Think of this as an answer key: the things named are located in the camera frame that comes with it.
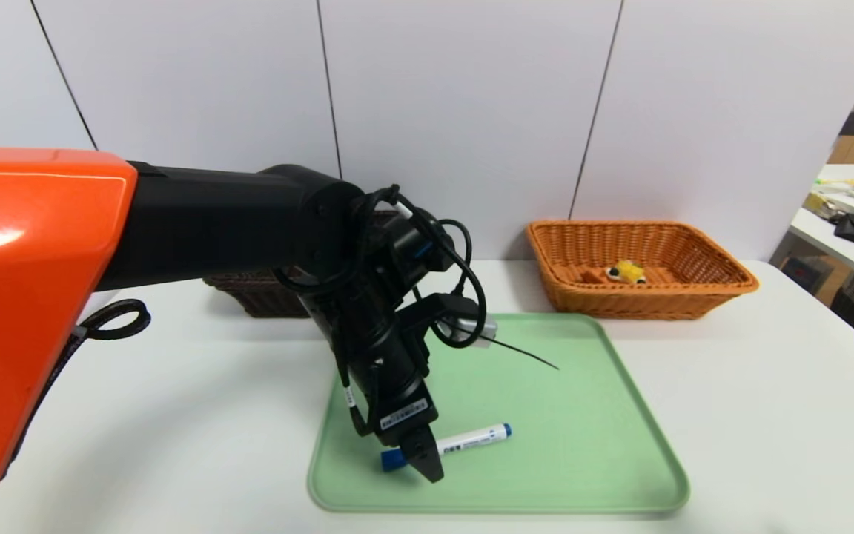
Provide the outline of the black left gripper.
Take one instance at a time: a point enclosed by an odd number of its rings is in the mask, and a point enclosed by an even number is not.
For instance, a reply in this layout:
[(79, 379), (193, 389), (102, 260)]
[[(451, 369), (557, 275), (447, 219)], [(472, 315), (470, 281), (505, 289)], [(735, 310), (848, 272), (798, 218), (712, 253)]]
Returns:
[(360, 436), (374, 434), (383, 446), (398, 447), (408, 466), (431, 483), (444, 478), (430, 423), (438, 412), (426, 385), (426, 345), (400, 322), (380, 328), (373, 337), (350, 341), (350, 385), (365, 398), (351, 418)]

